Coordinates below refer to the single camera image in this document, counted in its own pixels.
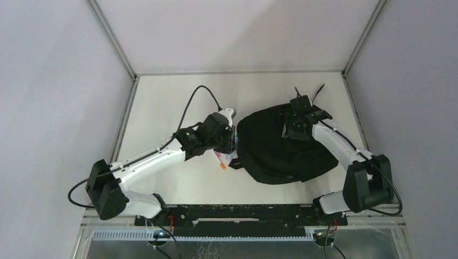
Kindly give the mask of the black student backpack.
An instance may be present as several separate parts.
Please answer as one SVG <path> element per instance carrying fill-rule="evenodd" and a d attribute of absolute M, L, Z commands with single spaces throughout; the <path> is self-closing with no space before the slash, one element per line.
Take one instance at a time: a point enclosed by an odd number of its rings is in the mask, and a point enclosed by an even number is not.
<path fill-rule="evenodd" d="M 310 102 L 310 113 L 319 111 Z M 339 162 L 321 143 L 281 137 L 286 112 L 292 112 L 289 102 L 241 119 L 236 127 L 237 157 L 229 167 L 244 169 L 255 181 L 268 185 L 306 182 L 334 169 Z"/>

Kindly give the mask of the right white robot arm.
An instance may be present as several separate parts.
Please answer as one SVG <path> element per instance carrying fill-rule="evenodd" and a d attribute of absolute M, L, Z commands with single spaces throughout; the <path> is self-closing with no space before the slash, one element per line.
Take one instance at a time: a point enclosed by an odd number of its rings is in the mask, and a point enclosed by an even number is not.
<path fill-rule="evenodd" d="M 341 191 L 313 201 L 312 217 L 316 223 L 327 224 L 335 213 L 359 213 L 393 201 L 396 192 L 389 159 L 354 144 L 326 111 L 301 115 L 287 112 L 282 136 L 321 143 L 346 171 Z"/>

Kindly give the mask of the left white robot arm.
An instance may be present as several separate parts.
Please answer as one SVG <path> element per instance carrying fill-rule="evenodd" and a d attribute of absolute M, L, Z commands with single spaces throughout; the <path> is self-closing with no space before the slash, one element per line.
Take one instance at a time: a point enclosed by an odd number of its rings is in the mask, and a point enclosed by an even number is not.
<path fill-rule="evenodd" d="M 125 213 L 164 224 L 169 218 L 166 203 L 159 194 L 143 194 L 133 187 L 149 176 L 172 165 L 185 162 L 208 150 L 229 153 L 233 145 L 234 126 L 208 128 L 199 124 L 178 130 L 173 139 L 132 159 L 108 165 L 99 160 L 92 166 L 85 190 L 101 220 Z"/>

